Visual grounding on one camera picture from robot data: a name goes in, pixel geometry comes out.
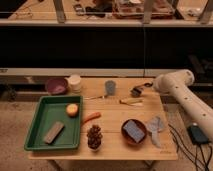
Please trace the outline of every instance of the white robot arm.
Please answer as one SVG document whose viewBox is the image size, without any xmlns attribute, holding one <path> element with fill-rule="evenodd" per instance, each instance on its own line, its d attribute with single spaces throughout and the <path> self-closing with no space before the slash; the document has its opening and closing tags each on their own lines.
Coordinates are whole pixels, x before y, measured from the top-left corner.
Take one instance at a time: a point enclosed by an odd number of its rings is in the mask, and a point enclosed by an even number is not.
<svg viewBox="0 0 213 171">
<path fill-rule="evenodd" d="M 171 93 L 213 142 L 213 109 L 188 89 L 187 86 L 194 83 L 194 75 L 190 70 L 160 75 L 153 83 L 155 90 Z"/>
</svg>

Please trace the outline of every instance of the table leg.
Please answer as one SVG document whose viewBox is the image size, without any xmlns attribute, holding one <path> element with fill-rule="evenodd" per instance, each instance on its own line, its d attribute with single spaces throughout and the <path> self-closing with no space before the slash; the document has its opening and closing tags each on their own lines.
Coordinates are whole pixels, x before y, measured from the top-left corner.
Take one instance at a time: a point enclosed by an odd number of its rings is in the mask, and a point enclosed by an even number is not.
<svg viewBox="0 0 213 171">
<path fill-rule="evenodd" d="M 157 164 L 156 160 L 151 161 L 150 163 L 148 163 L 147 161 L 142 161 L 150 171 L 154 170 L 155 165 Z"/>
<path fill-rule="evenodd" d="M 14 101 L 16 96 L 17 96 L 16 90 L 9 84 L 5 84 L 5 87 L 8 91 L 8 94 L 9 94 L 9 98 L 10 98 L 9 100 Z"/>
<path fill-rule="evenodd" d="M 51 166 L 57 170 L 57 171 L 62 171 L 62 168 L 58 165 L 58 163 L 56 163 L 55 160 L 47 160 L 48 163 L 51 164 Z"/>
</svg>

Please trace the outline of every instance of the purple bowl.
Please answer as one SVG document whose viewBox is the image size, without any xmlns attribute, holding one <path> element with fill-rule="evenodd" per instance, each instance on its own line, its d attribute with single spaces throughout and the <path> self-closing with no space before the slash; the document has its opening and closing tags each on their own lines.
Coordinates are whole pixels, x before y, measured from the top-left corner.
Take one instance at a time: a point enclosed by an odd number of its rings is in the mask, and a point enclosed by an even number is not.
<svg viewBox="0 0 213 171">
<path fill-rule="evenodd" d="M 65 78 L 51 78 L 45 83 L 45 89 L 51 95 L 65 94 L 68 88 L 68 81 Z"/>
</svg>

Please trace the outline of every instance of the toy carrot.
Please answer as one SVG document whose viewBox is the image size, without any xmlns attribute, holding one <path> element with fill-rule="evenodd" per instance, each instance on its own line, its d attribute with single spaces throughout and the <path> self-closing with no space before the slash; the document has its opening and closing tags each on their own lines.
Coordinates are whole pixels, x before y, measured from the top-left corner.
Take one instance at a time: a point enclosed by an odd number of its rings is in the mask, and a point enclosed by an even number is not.
<svg viewBox="0 0 213 171">
<path fill-rule="evenodd" d="M 86 116 L 83 121 L 82 121 L 82 125 L 84 125 L 86 122 L 92 120 L 92 119 L 95 119 L 95 118 L 99 118 L 101 117 L 101 113 L 100 112 L 95 112 L 95 113 L 92 113 L 88 116 Z"/>
</svg>

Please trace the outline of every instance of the floor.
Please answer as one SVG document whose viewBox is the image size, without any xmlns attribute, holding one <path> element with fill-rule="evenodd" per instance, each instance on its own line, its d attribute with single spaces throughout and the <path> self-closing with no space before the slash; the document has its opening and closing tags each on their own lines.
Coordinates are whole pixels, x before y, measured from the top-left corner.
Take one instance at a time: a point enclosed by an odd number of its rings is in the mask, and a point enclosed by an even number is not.
<svg viewBox="0 0 213 171">
<path fill-rule="evenodd" d="M 15 101 L 8 101 L 7 93 L 1 94 L 0 101 L 0 171 L 52 171 L 52 166 L 47 161 L 29 160 L 28 153 L 24 151 L 24 143 L 28 128 L 39 98 L 38 93 L 19 93 Z M 168 121 L 173 125 L 184 139 L 188 149 L 195 153 L 195 146 L 192 145 L 185 126 L 191 124 L 191 119 L 185 114 L 180 105 L 174 103 L 164 103 L 164 109 Z M 207 147 L 204 149 L 205 155 L 209 154 Z M 160 161 L 155 165 L 155 170 L 164 171 L 189 171 L 196 170 L 179 150 L 177 161 Z M 141 161 L 57 161 L 64 170 L 69 171 L 139 171 L 147 170 Z M 210 162 L 210 170 L 213 170 L 213 160 Z"/>
</svg>

